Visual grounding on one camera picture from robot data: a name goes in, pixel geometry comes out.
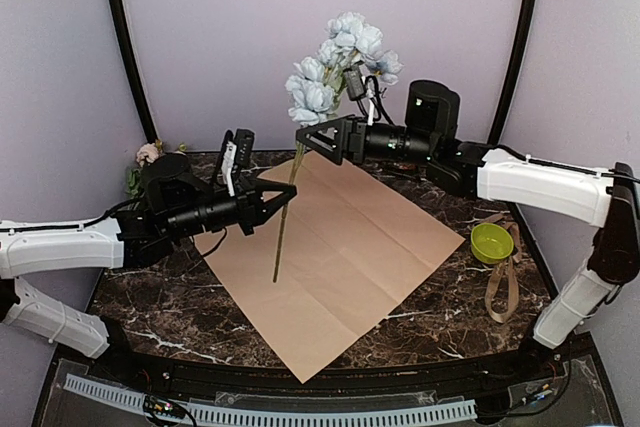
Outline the blue fake flower stem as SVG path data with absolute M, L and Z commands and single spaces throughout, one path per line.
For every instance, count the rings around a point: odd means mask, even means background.
M 341 98 L 346 92 L 343 72 L 360 63 L 362 76 L 381 119 L 390 121 L 382 103 L 381 83 L 394 85 L 404 65 L 398 54 L 383 48 L 382 31 L 360 13 L 342 12 L 327 22 L 327 39 L 313 56 L 294 65 L 285 90 L 291 97 L 289 117 L 307 127 L 338 117 Z

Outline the green and pink wrapping paper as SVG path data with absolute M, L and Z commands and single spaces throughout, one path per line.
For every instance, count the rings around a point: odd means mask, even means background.
M 286 217 L 197 250 L 300 381 L 328 366 L 398 307 L 462 237 L 350 163 L 308 153 Z

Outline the pale pink fake flower stem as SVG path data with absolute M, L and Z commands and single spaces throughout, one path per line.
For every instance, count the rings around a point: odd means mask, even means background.
M 162 199 L 189 172 L 188 158 L 182 150 L 167 150 L 160 140 L 146 143 L 137 150 L 133 163 L 126 169 L 126 197 L 141 201 L 149 194 L 152 200 Z

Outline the lime green plastic bowl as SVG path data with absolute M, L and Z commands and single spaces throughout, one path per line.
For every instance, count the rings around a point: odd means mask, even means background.
M 474 257 L 487 265 L 498 264 L 511 256 L 514 240 L 503 227 L 493 223 L 476 225 L 470 236 Z

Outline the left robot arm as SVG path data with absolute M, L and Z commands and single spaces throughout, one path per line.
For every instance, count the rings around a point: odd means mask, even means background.
M 25 275 L 76 268 L 146 268 L 180 241 L 237 225 L 245 235 L 266 224 L 297 194 L 294 186 L 241 177 L 226 186 L 197 177 L 189 159 L 165 154 L 141 169 L 142 193 L 96 219 L 1 224 L 1 321 L 63 344 L 92 359 L 120 383 L 141 374 L 121 325 L 76 310 L 40 292 Z

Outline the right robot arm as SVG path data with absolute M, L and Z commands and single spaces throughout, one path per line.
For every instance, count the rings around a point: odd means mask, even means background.
M 416 80 L 402 125 L 350 115 L 303 127 L 296 139 L 336 165 L 387 160 L 422 166 L 427 179 L 451 195 L 527 205 L 596 228 L 589 257 L 538 316 L 528 344 L 511 357 L 511 373 L 530 381 L 547 367 L 548 351 L 638 276 L 639 181 L 624 163 L 577 167 L 504 145 L 460 141 L 459 107 L 459 95 L 445 85 Z

